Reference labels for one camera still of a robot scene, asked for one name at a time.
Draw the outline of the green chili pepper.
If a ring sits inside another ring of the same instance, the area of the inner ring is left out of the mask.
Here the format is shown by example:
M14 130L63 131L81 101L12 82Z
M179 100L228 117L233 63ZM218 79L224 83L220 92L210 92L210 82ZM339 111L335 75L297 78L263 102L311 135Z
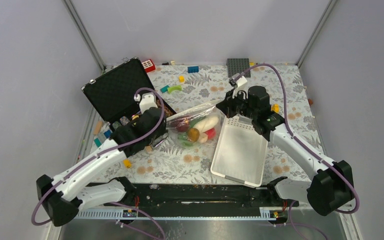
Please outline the green chili pepper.
M192 147L195 143L188 137L186 132L181 132L177 135L178 143L182 147Z

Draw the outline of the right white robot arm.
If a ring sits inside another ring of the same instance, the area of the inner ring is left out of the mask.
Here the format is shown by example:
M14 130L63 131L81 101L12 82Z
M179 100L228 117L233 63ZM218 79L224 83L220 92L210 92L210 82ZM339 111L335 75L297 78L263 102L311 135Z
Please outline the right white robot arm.
M267 201L273 206L285 200L308 203L321 216L332 212L353 214L360 208L351 166L345 161L316 151L272 110L270 96L263 86L248 91L232 89L216 107L227 117L240 115L251 120L255 132L280 148L308 175L309 181L279 177L269 183Z

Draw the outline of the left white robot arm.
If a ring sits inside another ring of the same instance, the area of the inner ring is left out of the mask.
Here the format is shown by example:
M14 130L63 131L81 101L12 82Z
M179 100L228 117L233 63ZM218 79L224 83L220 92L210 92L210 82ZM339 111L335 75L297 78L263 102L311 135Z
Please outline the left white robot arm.
M166 133L166 125L164 109L151 107L127 125L118 127L97 150L68 170L54 177L40 176L36 180L39 202L31 216L32 224L41 226L50 222L60 227L69 223L86 203L78 194L92 178L151 145Z

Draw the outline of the red tomato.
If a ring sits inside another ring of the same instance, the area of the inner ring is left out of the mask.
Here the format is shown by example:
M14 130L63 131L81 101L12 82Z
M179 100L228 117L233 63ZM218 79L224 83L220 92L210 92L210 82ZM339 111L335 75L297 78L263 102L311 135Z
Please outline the red tomato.
M209 129L209 130L207 130L206 132L205 132L205 134L207 135L207 139L208 140L211 140L211 139L213 139L215 136L216 136L216 130L215 130L215 128L213 127L213 128L211 128L211 129Z

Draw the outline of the clear zip top bag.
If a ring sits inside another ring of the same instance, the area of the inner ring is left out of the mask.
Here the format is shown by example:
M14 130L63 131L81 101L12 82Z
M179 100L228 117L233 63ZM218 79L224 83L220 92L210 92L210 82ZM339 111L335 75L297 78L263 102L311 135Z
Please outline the clear zip top bag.
M183 148L207 145L219 135L224 115L217 100L194 106L167 118L170 140Z

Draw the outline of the white radish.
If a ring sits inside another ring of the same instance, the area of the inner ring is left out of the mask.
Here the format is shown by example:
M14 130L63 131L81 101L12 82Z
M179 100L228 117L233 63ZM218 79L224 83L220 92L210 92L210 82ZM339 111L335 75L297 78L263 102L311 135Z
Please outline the white radish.
M193 128L199 130L200 133L204 133L211 128L214 128L220 121L220 118L217 115L208 115L204 119L197 122Z

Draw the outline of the brown potato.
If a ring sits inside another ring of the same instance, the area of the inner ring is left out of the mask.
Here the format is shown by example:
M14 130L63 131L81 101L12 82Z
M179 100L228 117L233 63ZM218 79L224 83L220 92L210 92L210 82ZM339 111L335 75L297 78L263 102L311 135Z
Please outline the brown potato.
M191 142L197 142L200 138L200 132L196 128L190 128L187 131L187 137Z

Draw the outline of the white perforated plastic basket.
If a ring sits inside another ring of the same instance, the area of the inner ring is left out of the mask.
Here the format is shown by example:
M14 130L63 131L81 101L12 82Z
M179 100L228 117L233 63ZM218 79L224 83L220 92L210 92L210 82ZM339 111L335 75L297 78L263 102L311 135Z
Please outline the white perforated plastic basket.
M251 188L262 185L268 141L255 132L249 118L225 118L210 172Z

